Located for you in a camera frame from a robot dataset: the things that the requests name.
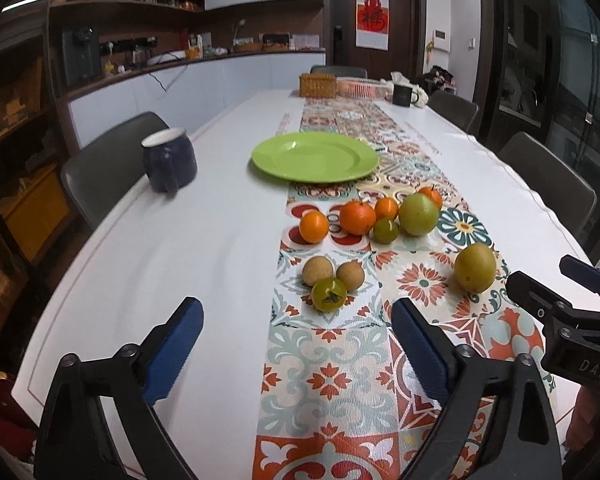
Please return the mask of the yellow-green round fruit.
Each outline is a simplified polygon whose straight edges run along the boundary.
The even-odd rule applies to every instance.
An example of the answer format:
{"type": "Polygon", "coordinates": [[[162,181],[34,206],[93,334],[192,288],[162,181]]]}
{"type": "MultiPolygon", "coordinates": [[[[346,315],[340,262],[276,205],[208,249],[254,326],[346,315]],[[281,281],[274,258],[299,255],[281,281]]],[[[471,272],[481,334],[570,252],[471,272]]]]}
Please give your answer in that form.
{"type": "Polygon", "coordinates": [[[460,287],[471,294],[481,294],[493,283],[496,260],[493,250],[482,243],[464,248],[454,262],[454,276],[460,287]]]}

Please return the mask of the large green fruit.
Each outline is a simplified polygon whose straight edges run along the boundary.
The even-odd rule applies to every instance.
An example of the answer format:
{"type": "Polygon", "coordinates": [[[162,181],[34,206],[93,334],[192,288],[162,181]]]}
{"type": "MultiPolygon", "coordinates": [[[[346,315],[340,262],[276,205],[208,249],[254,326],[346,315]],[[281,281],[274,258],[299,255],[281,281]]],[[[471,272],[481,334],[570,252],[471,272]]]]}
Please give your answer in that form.
{"type": "Polygon", "coordinates": [[[424,236],[438,224],[440,210],[428,196],[415,193],[406,196],[399,209],[401,229],[411,236],[424,236]]]}

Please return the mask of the orange with stem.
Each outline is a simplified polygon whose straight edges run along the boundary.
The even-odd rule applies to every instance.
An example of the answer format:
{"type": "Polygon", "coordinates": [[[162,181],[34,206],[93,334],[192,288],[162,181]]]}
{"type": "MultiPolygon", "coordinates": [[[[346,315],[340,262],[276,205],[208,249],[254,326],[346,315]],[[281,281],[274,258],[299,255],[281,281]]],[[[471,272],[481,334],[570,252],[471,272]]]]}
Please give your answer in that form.
{"type": "Polygon", "coordinates": [[[423,186],[418,190],[418,192],[427,196],[437,206],[438,209],[442,208],[442,195],[434,186],[423,186]]]}

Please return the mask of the small green tomato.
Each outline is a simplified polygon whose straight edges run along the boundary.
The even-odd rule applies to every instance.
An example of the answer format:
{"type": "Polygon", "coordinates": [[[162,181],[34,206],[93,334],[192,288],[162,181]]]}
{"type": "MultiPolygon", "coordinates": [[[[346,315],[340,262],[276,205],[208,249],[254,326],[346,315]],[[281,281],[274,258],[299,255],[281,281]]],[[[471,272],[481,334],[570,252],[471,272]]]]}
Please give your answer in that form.
{"type": "Polygon", "coordinates": [[[399,228],[390,218],[380,218],[373,227],[373,239],[378,244],[389,245],[399,236],[399,228]]]}

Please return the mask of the small orange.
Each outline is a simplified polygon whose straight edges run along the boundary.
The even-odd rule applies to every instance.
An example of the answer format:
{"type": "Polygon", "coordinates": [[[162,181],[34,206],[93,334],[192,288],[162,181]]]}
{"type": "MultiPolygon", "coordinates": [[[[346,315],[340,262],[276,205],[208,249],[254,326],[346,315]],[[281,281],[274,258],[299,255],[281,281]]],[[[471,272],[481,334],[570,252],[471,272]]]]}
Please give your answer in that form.
{"type": "Polygon", "coordinates": [[[393,221],[399,213],[399,204],[392,197],[381,197],[375,203],[375,214],[378,220],[389,219],[393,221]]]}
{"type": "Polygon", "coordinates": [[[329,233],[327,217],[319,210],[309,210],[299,222],[299,233],[309,244],[318,244],[329,233]]]}

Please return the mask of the brown longan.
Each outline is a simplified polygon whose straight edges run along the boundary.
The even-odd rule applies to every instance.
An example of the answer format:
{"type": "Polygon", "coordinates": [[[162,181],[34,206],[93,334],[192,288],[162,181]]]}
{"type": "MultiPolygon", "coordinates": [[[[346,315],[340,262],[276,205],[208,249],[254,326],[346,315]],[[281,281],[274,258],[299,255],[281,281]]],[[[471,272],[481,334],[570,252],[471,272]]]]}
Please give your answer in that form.
{"type": "Polygon", "coordinates": [[[313,287],[317,282],[333,276],[334,266],[329,258],[324,256],[309,258],[301,271],[302,282],[309,287],[313,287]]]}
{"type": "Polygon", "coordinates": [[[348,292],[356,292],[365,282],[365,272],[358,260],[352,260],[338,266],[336,278],[342,281],[348,292]]]}

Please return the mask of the large orange mandarin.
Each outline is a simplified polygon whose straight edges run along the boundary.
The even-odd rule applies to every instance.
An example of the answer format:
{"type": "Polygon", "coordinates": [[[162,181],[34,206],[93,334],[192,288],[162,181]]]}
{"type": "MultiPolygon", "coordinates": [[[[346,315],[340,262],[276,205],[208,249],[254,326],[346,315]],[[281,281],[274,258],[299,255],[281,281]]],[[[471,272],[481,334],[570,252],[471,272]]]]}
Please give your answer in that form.
{"type": "Polygon", "coordinates": [[[377,221],[375,208],[360,200],[350,200],[340,208],[341,229],[349,234],[366,235],[377,221]]]}

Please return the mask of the yellow-green tomato with calyx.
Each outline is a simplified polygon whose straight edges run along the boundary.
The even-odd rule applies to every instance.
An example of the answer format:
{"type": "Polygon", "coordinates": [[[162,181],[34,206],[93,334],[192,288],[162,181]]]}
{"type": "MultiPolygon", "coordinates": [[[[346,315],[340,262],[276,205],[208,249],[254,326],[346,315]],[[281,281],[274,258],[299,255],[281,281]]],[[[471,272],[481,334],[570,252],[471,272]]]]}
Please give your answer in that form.
{"type": "Polygon", "coordinates": [[[324,313],[340,309],[346,302],[347,296],[346,285],[334,276],[318,280],[311,290],[313,307],[324,313]]]}

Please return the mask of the right near grey chair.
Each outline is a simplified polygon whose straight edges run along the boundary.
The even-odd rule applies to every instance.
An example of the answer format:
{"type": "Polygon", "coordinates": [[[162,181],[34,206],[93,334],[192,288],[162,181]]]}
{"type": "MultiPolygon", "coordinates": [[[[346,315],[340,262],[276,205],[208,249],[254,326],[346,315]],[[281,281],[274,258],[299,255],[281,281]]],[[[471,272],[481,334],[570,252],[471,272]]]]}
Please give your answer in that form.
{"type": "Polygon", "coordinates": [[[541,196],[580,244],[585,242],[584,229],[597,204],[597,195],[580,174],[523,131],[508,140],[498,151],[498,158],[541,196]]]}

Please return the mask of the right far grey chair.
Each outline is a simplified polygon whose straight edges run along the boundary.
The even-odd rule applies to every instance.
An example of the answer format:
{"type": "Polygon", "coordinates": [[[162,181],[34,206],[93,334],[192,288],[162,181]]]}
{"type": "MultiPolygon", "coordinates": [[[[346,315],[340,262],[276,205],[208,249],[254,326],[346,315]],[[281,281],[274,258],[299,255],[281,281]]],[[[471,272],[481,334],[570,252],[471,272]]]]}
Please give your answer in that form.
{"type": "Polygon", "coordinates": [[[435,91],[429,97],[428,106],[466,133],[469,132],[479,110],[476,103],[444,90],[435,91]]]}

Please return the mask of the black mug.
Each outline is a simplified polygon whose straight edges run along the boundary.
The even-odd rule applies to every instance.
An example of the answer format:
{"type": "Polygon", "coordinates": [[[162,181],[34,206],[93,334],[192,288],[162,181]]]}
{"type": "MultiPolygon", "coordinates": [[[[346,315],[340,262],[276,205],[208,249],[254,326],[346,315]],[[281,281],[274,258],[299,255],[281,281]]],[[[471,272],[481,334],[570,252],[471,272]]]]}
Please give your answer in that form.
{"type": "Polygon", "coordinates": [[[415,106],[419,100],[417,91],[410,84],[395,84],[391,102],[402,107],[415,106]]]}

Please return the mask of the green plate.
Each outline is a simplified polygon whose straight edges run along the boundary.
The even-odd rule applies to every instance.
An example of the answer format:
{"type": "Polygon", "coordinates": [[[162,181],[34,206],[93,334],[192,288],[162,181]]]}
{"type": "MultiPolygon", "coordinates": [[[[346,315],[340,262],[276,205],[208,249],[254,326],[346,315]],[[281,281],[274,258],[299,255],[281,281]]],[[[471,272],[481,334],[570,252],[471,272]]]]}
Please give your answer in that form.
{"type": "Polygon", "coordinates": [[[358,139],[337,133],[301,131],[261,142],[253,149],[251,161],[271,177],[326,184],[369,176],[379,165],[379,155],[358,139]]]}

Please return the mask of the dark wooden door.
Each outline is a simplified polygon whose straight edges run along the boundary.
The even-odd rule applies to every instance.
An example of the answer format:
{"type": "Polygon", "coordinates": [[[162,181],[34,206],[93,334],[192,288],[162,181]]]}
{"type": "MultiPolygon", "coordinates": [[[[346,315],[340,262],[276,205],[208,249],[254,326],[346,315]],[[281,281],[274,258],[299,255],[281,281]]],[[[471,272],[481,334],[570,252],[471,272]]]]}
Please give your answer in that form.
{"type": "Polygon", "coordinates": [[[327,63],[362,68],[373,79],[421,75],[426,11],[427,0],[325,0],[327,63]]]}

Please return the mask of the end grey chair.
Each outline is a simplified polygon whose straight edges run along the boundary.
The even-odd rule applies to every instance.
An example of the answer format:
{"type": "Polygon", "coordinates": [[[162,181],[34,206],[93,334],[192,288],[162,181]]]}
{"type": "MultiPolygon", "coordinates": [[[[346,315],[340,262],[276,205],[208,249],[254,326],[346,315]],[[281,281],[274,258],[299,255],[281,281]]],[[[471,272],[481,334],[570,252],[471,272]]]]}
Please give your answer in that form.
{"type": "Polygon", "coordinates": [[[310,69],[311,74],[329,74],[336,78],[367,78],[367,70],[362,67],[342,65],[314,65],[310,69]]]}

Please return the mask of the black wall appliance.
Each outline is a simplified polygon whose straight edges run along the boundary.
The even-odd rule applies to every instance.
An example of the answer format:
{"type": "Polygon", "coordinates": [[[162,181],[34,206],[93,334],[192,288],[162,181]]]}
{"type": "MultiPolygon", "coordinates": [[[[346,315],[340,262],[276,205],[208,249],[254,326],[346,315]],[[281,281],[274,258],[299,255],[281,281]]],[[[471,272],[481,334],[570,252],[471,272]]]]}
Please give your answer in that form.
{"type": "Polygon", "coordinates": [[[102,76],[99,36],[95,27],[65,29],[61,35],[61,52],[68,87],[102,76]]]}

